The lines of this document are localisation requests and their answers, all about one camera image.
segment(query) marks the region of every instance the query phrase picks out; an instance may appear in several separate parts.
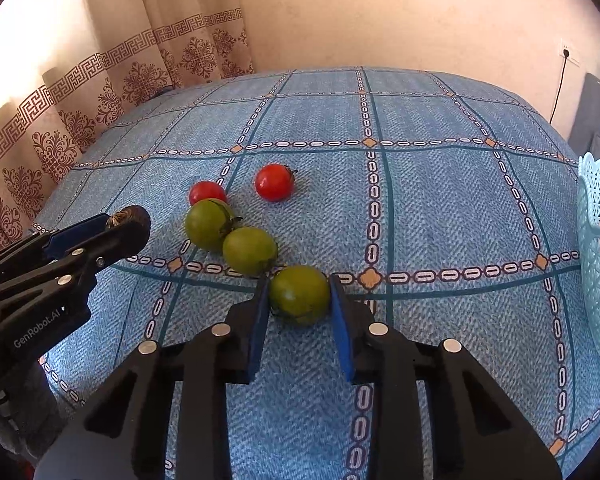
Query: green tomato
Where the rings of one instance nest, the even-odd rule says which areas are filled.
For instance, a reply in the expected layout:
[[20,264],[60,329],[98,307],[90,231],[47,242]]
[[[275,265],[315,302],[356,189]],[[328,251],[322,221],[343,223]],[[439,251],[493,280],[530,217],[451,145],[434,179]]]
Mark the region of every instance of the green tomato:
[[286,267],[271,280],[269,301],[273,312],[301,326],[323,318],[329,311],[330,299],[327,277],[315,267]]
[[245,276],[267,272],[278,257],[278,245],[269,233],[257,227],[240,227],[222,244],[226,262]]
[[199,248],[219,253],[224,238],[237,220],[225,202],[207,198],[191,206],[184,220],[184,229],[189,240]]

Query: beige wall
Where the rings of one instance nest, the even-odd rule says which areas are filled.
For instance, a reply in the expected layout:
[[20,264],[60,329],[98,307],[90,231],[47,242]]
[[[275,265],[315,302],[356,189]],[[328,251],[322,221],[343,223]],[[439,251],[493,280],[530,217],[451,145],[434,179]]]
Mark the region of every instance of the beige wall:
[[586,72],[600,78],[600,14],[590,0],[240,0],[259,71],[375,65],[451,72],[527,99],[571,131]]

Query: blue gripper pad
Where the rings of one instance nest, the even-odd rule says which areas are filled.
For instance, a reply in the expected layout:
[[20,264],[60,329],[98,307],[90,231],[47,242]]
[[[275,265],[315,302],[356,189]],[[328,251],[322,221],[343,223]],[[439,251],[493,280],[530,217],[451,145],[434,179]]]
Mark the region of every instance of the blue gripper pad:
[[101,213],[58,231],[51,236],[45,247],[46,256],[59,260],[64,257],[67,249],[103,232],[108,219],[109,215]]
[[355,372],[353,366],[353,348],[347,322],[345,321],[346,318],[342,310],[347,306],[347,297],[342,291],[339,281],[338,276],[332,275],[329,278],[329,285],[331,287],[331,326],[333,327],[333,338],[336,341],[336,348],[338,349],[340,369],[347,381],[351,382]]
[[256,373],[260,370],[262,349],[269,320],[269,280],[261,280],[252,301],[256,301],[258,308],[253,322],[253,330],[249,341],[249,363],[247,374],[253,381]]

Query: black power cord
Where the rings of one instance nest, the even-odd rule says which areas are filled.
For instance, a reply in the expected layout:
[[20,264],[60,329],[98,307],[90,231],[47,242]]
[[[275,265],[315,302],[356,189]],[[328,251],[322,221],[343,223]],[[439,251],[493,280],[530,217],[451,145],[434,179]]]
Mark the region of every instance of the black power cord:
[[567,67],[567,58],[569,57],[569,51],[565,48],[562,53],[564,54],[564,64],[562,65],[562,75],[560,76],[560,86],[558,86],[558,95],[555,97],[554,111],[551,112],[551,119],[549,124],[554,120],[555,109],[558,106],[558,98],[560,97],[560,90],[562,89],[562,80],[564,79],[564,69]]

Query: gray headboard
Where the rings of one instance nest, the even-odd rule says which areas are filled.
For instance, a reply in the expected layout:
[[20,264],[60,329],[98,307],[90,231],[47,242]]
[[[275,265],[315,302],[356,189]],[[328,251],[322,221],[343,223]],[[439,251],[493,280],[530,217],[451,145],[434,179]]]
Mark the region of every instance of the gray headboard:
[[600,134],[600,79],[587,73],[568,143],[576,155],[584,155],[595,134]]

